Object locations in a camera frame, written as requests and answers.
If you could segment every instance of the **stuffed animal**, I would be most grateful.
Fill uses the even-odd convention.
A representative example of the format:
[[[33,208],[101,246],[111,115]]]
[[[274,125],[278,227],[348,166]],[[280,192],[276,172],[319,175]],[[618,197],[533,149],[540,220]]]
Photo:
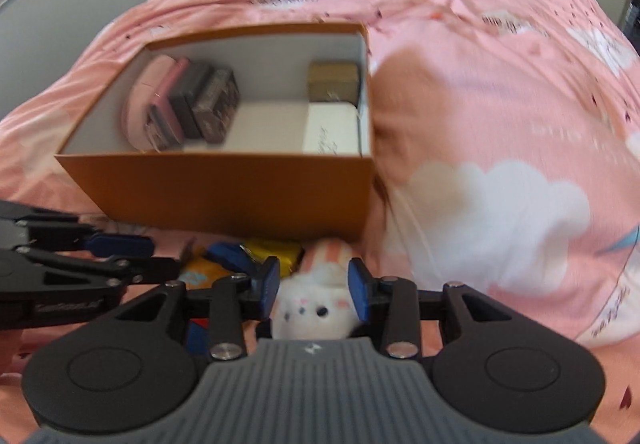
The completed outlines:
[[[315,263],[280,283],[271,315],[274,339],[343,339],[358,325],[344,265]]]

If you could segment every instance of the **pink bedspread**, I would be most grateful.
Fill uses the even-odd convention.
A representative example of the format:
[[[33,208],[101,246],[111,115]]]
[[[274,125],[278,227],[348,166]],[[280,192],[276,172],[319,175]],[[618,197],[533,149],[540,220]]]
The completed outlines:
[[[593,427],[627,442],[640,430],[640,63],[594,0],[149,0],[0,124],[0,196],[97,213],[52,154],[141,44],[308,20],[370,32],[388,196],[372,199],[369,266],[421,287],[465,281],[591,347],[607,373]],[[164,254],[187,236],[154,234]],[[10,443],[36,428],[24,363],[68,330],[0,334]],[[426,340],[437,347],[428,327]]]

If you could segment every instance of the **orange box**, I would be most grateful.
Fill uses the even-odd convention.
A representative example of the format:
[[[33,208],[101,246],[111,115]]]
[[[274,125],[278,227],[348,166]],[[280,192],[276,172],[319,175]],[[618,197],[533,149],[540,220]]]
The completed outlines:
[[[120,112],[133,82],[159,53],[231,68],[241,105],[230,134],[236,124],[247,130],[228,136],[221,148],[135,151],[121,132]],[[354,62],[360,68],[357,154],[283,148],[281,137],[298,135],[294,119],[308,106],[308,67],[325,61]],[[243,143],[253,147],[234,148]],[[119,222],[274,239],[339,236],[354,242],[367,217],[372,145],[364,26],[284,23],[146,45],[96,96],[56,158],[103,212]]]

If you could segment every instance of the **ribbed gray surface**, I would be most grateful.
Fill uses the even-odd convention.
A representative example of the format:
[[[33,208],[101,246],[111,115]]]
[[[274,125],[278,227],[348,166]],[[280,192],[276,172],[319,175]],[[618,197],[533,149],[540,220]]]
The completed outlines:
[[[316,344],[261,340],[252,357],[210,366],[183,406],[145,429],[112,437],[42,429],[28,440],[28,444],[213,442],[605,444],[586,424],[539,437],[511,436],[478,426],[440,399],[417,363],[384,358],[365,338]]]

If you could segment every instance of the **silver bolt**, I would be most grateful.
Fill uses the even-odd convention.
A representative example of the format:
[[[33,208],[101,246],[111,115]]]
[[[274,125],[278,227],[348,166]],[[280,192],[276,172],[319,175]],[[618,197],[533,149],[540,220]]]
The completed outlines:
[[[409,341],[391,343],[386,348],[386,353],[396,359],[410,359],[418,353],[418,347]]]
[[[219,361],[233,361],[242,355],[242,348],[235,343],[220,343],[211,350],[211,357]]]

